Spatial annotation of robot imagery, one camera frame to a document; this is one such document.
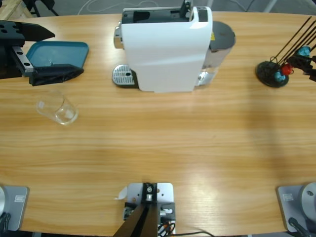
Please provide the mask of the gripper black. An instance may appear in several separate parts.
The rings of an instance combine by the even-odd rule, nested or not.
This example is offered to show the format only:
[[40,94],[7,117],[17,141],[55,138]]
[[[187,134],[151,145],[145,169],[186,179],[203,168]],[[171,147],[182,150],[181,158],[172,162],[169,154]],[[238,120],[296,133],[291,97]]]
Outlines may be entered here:
[[316,62],[316,56],[310,58],[301,55],[293,55],[287,59],[288,64],[302,70],[305,74],[309,74],[309,79],[316,81],[316,69],[312,68],[311,61]]
[[0,22],[0,78],[29,77],[32,86],[63,83],[84,72],[71,64],[33,67],[22,47],[25,41],[42,41],[55,34],[38,24],[14,21]]

